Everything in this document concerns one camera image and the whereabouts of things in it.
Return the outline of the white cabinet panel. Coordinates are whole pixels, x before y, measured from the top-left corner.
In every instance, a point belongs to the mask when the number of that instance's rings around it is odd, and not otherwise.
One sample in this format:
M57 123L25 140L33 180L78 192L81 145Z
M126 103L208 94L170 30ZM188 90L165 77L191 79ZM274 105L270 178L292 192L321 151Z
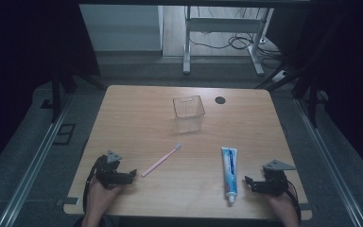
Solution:
M94 51L160 51L162 6L79 4Z

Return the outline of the dark curtain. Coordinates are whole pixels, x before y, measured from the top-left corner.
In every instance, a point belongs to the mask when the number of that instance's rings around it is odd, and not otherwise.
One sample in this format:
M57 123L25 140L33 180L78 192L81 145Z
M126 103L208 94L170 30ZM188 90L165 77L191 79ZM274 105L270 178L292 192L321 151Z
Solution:
M363 159L363 0L340 0L346 14L313 69L328 95L326 112ZM314 53L336 11L276 9L266 37L291 66L302 67Z
M57 77L98 76L80 0L0 0L0 153L31 105L34 90Z

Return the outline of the white blue toothpaste tube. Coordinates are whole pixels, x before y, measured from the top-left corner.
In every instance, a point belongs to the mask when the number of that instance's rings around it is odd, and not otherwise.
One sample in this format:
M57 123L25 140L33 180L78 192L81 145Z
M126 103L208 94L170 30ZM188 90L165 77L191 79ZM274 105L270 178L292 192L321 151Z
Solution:
M237 197L237 178L236 178L236 148L221 148L224 177L225 177L225 195L228 198L229 204L234 204Z

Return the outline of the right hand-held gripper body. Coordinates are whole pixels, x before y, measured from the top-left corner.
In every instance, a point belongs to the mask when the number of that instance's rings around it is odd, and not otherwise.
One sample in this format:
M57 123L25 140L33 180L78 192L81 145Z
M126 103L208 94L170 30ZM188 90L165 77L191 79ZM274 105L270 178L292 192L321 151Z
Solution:
M288 189L286 170L295 170L295 166L288 165L278 160L273 160L263 165L265 181L261 183L259 192L280 196Z

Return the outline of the clear plastic container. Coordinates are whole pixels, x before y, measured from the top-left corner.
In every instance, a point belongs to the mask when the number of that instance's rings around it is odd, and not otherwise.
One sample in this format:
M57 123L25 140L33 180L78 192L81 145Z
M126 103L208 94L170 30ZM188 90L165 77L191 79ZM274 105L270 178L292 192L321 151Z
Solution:
M173 99L176 127L179 133L199 131L205 115L200 96Z

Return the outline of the black stand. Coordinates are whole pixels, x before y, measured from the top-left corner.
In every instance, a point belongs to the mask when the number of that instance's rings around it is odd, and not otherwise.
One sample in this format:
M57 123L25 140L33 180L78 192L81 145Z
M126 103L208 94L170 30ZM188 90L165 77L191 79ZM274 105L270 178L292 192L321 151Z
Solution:
M287 75L277 82L267 86L280 72L286 71ZM318 99L319 92L319 80L315 73L312 71L312 67L304 66L300 69L287 69L285 63L281 63L263 82L256 86L256 89L265 89L267 91L274 91L289 82L296 80L291 94L294 98L303 98L305 94L308 94L307 104L307 118L311 125L316 128L318 126L316 120L316 109L320 103Z
M75 77L83 79L99 90L105 91L107 89L107 85L104 85L92 75L87 75L79 70L56 68L51 78L52 98L46 99L41 106L42 109L52 110L52 123L57 122L61 114L61 89L66 94L73 94L77 89Z

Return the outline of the pink toothbrush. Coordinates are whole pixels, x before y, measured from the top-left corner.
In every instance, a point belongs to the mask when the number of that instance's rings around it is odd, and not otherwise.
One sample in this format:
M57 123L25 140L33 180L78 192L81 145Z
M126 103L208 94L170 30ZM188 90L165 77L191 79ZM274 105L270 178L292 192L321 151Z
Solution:
M162 162L164 162L167 158L169 158L173 153L181 149L182 144L177 144L171 151L169 151L166 155L160 158L156 163L150 166L146 171L141 173L141 176L145 178L151 171L153 171L157 166L159 166Z

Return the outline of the person's left hand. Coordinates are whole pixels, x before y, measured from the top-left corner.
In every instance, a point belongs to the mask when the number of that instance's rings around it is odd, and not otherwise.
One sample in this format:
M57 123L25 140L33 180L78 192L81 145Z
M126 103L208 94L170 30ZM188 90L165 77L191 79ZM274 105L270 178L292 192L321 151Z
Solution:
M99 227L101 218L122 190L122 186L116 186L111 190L106 189L100 181L92 179L81 227Z

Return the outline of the person's right hand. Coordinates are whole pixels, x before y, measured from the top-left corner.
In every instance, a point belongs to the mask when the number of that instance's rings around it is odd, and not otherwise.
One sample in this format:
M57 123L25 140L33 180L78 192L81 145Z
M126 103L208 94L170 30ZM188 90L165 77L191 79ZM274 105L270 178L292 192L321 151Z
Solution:
M285 227L301 227L292 199L286 194L279 197L265 195L265 200L273 211L274 215Z

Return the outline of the white power strip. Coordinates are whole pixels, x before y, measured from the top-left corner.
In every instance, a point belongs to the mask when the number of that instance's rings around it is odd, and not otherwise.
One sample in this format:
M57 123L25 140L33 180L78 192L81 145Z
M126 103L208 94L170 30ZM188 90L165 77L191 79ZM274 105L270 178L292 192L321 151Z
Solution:
M288 75L288 73L285 70L280 71L273 79L273 82L278 82L281 79L284 79L286 76Z

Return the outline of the metal floor rail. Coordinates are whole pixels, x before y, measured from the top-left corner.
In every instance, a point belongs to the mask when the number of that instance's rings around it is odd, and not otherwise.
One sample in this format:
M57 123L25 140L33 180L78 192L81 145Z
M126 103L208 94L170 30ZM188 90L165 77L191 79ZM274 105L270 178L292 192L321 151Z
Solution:
M61 111L57 119L50 124L43 141L41 142L26 170L26 173L23 175L21 181L16 186L4 212L0 217L0 227L12 227L18 215L20 214L28 193L34 184L43 166L43 162L53 145L54 139L57 136L61 124L68 113L72 99L73 95L66 95L63 99L63 103L60 105Z
M315 147L319 153L319 156L325 165L325 168L333 182L333 185L354 225L354 227L363 227L363 212L354 197L352 190L344 181L329 149L320 135L319 130L313 126L308 117L308 111L302 100L294 98L305 127L308 130L310 137L312 138Z

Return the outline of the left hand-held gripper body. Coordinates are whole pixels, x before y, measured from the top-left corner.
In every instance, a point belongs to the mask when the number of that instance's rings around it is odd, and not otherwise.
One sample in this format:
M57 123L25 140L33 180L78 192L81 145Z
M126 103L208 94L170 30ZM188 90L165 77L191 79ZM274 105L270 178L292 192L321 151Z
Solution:
M106 154L100 156L95 162L95 177L106 189L113 189L121 184L121 178L117 172L122 157L116 152L108 150Z

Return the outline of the white desk frame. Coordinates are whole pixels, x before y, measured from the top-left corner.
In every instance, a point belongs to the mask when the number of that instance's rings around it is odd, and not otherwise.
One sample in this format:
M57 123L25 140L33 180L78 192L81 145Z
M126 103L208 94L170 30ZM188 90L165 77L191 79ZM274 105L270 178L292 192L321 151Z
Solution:
M246 47L246 50L251 57L256 74L263 76L265 72L258 59L257 51L264 37L270 9L264 9L264 11L258 9L258 12L261 14L260 18L192 17L191 6L187 6L184 10L185 40L182 63L183 73L188 75L191 71L190 44L192 41L190 35L192 32L246 33L253 36L252 44Z

